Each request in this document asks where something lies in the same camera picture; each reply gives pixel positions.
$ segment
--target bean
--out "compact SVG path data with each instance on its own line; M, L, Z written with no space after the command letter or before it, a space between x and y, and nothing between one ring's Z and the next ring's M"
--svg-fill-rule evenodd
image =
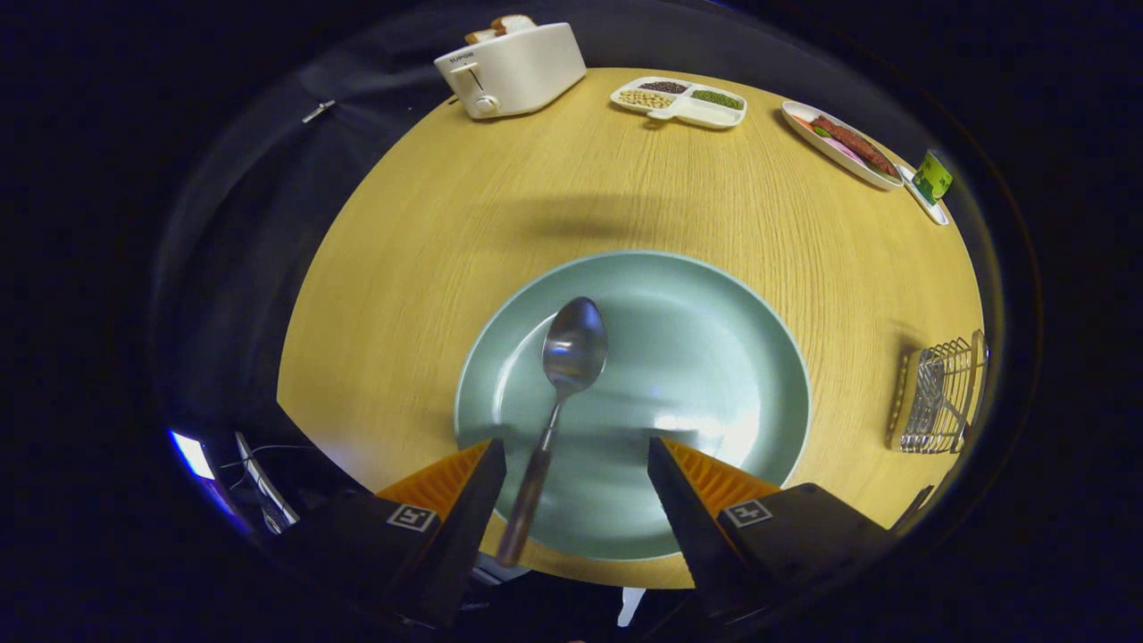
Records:
M645 82L639 86L640 89L655 89L656 91L666 91L668 94L682 94L687 90L686 85L679 85L678 82L668 82L665 80L656 80L655 82Z
M674 98L669 98L662 94L655 94L654 91L644 91L641 89L628 89L625 91L620 91L620 101L624 103L630 103L632 105L640 105L644 107L652 107L661 110L668 107L674 102Z
M737 98L732 98L725 94L719 94L718 91L708 91L705 89L700 89L690 94L692 97L698 98L700 101L706 101L708 103L714 103L717 105L726 105L736 110L742 108L742 101Z

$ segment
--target white toaster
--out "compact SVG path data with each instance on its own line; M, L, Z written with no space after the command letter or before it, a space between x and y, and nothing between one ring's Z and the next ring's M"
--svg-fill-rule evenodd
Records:
M433 61L472 118L534 112L588 73L568 23L469 45Z

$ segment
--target black background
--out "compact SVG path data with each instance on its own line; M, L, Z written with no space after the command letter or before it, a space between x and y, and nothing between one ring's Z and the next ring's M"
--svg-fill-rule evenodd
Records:
M341 0L40 3L10 18L6 200L26 235L11 268L13 371L24 386L8 576L22 638L365 635L347 608L226 536L155 458L167 444L130 302L144 295L167 199L210 138L265 83L385 10ZM1126 395L1137 369L1122 365L1137 323L1120 325L1120 315L1135 306L1127 214L1137 164L1126 142L1138 139L1128 29L1140 16L1079 2L959 2L944 15L897 0L757 10L826 49L861 46L976 136L1028 219L1046 314L1029 429L956 537L776 637L1126 638L1137 620L1124 587L1140 503L1120 481L1126 432L1138 426ZM934 61L944 71L932 75Z

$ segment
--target light green plate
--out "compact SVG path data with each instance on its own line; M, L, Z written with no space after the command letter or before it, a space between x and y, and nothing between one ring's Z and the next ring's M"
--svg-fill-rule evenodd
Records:
M647 477L653 435L774 484L809 428L809 380L790 331L744 283L698 260L650 251L589 256L509 299L477 339L456 394L456 442L504 440L512 511L554 402L541 347L555 312L596 300L610 353L596 386L560 415L530 537L574 556L637 560L679 550Z

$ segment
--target small white dish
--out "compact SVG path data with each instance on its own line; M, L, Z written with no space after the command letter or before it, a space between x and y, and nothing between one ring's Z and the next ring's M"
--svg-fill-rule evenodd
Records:
M687 89L681 94L671 94L670 91L658 91L640 87L640 85L646 85L648 82L677 82ZM621 101L620 94L629 89L639 89L640 91L658 94L661 96L672 98L672 102L666 107L654 108ZM692 98L690 95L700 89L717 91L741 101L742 108L735 110L700 98ZM709 87L706 85L698 85L697 82L688 82L678 78L665 78L661 75L645 75L628 82L623 87L612 91L612 102L625 110L642 112L657 120L671 120L672 118L677 118L684 122L689 122L690 124L698 124L713 129L727 129L734 127L742 122L742 119L746 116L746 99L733 91L727 91L726 89L721 89L719 87Z
M941 201L938 200L937 202L929 204L929 202L925 200L925 196L921 195L920 191L917 190L917 186L913 185L913 170L903 164L896 164L896 167L897 171L901 172L901 177L905 179L905 187L909 188L909 193L917 199L917 202L921 206L921 209L925 210L925 214L929 215L933 223L936 223L937 225L948 225L949 217L944 214L944 209L941 207Z
M828 114L828 113L825 113L825 112L823 112L821 110L817 110L815 107L812 107L812 106L802 104L802 103L799 103L797 101L786 101L786 102L782 103L782 115L783 115L783 118L785 118L786 123L790 124L790 127L794 131L797 131L798 134L800 134L802 138L805 138L806 140L808 140L810 145L813 145L814 147L816 147L817 151L820 151L823 154L830 156L830 160L832 160L833 162L836 162L836 163L840 164L841 167L848 169L849 171L852 171L854 175L858 176L860 178L863 178L870 185L873 185L874 187L880 187L882 190L895 190L897 187L901 187L905 183L905 180L894 180L893 178L890 178L888 176L884 176L881 174L878 174L877 171L873 171L872 169L870 169L869 167L866 167L865 163L855 161L854 159L849 158L848 155L846 155L844 152L841 152L837 147L834 147L834 146L830 145L829 143L826 143L825 138L822 138L821 136L818 136L813 129L810 129L810 128L806 127L805 124L798 122L797 119L800 118L800 119L805 120L806 122L812 122L815 118L817 118L820 115L824 115L825 118L830 119L833 123L840 124L841 127L850 129L854 132L856 132L857 135L860 135L861 137L863 137L866 140L869 140L870 137L865 136L865 134L862 132L856 127L852 127L852 126L847 124L844 120L841 120L839 118L836 118L836 116L833 116L831 114ZM873 145L873 147L877 148L878 151L880 151L882 154L885 154L885 150L881 150L877 145Z

